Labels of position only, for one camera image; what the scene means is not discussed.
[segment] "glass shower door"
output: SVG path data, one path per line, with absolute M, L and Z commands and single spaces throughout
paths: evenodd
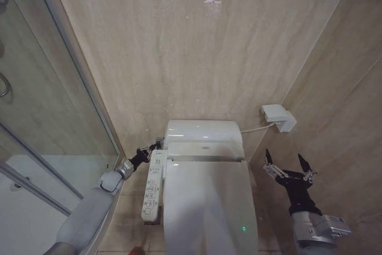
M 44 0 L 0 0 L 0 253 L 47 251 L 117 157 Z
M 3 162 L 47 193 L 52 179 L 69 190 L 59 197 L 72 210 L 69 198 L 78 203 L 117 152 L 42 2 L 0 0 L 0 145 L 11 155 Z M 11 140 L 22 148 L 10 149 Z

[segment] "gray robot arm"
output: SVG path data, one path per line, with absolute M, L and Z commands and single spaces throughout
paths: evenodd
M 294 239 L 299 255 L 336 254 L 335 240 L 351 231 L 341 217 L 322 215 L 310 198 L 308 188 L 313 184 L 315 173 L 309 163 L 298 154 L 304 173 L 281 170 L 273 165 L 268 150 L 265 156 L 265 171 L 285 187 L 291 206 L 289 213 L 293 219 Z
M 114 171 L 104 173 L 96 188 L 92 188 L 65 220 L 57 233 L 56 243 L 44 255 L 78 255 L 84 250 L 113 203 L 113 197 L 122 188 L 142 162 L 149 162 L 151 151 L 160 148 L 160 142 L 137 149 L 137 154 Z

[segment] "toilet control panel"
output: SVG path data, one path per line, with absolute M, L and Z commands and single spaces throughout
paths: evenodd
M 158 217 L 159 197 L 161 195 L 162 187 L 162 172 L 166 160 L 167 150 L 153 150 L 141 212 L 143 221 L 154 222 Z

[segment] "toilet seat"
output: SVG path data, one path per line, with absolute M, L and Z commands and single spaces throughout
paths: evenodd
M 169 255 L 256 254 L 257 224 L 245 161 L 173 161 L 164 181 Z

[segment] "beige marble wall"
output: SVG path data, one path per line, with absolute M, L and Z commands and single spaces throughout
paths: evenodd
M 311 197 L 353 232 L 340 254 L 381 253 L 381 79 L 382 1 L 341 0 L 284 101 L 295 129 L 269 130 L 251 161 L 283 254 L 295 254 L 289 202 L 262 170 L 265 148 L 282 168 L 300 170 L 299 152 L 318 171 Z
M 280 103 L 338 0 L 61 0 L 122 145 L 169 119 L 261 124 Z M 263 132 L 244 135 L 251 157 Z

